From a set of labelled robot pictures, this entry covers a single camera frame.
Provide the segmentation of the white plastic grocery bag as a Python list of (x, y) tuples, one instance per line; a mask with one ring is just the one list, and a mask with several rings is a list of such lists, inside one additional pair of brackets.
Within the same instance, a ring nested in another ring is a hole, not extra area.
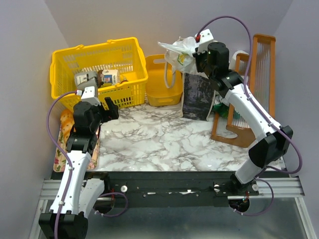
[(183, 73), (198, 74), (195, 65), (195, 52), (198, 44), (194, 37), (179, 38), (173, 44), (158, 42), (158, 45), (166, 50), (164, 59), (175, 70)]

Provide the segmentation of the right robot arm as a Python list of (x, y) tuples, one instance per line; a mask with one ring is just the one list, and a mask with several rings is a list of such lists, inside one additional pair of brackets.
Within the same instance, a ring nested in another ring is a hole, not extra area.
[(197, 71), (204, 73), (213, 90), (232, 104), (251, 128), (257, 144), (249, 149), (249, 158), (231, 176), (229, 186), (240, 190), (251, 183), (269, 163), (278, 160), (291, 145), (293, 130), (281, 126), (256, 101), (243, 78), (229, 69), (229, 50), (222, 42), (201, 43), (193, 54)]

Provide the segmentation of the beige canvas tote bag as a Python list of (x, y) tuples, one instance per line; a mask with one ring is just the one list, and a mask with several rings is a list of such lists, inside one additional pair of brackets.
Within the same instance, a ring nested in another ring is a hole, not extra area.
[(215, 91), (204, 73), (196, 75), (183, 73), (183, 92), (181, 97), (181, 116), (191, 120), (207, 121), (213, 107)]

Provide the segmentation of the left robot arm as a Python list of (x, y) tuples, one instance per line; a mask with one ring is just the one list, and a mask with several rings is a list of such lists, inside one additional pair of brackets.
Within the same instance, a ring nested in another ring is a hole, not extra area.
[(84, 183), (100, 125), (119, 117), (118, 106), (106, 97), (102, 105), (80, 101), (73, 107), (74, 125), (66, 143), (67, 159), (59, 190), (47, 213), (39, 217), (39, 225), (47, 239), (83, 239), (88, 229), (88, 216), (105, 190), (103, 179), (91, 178)]

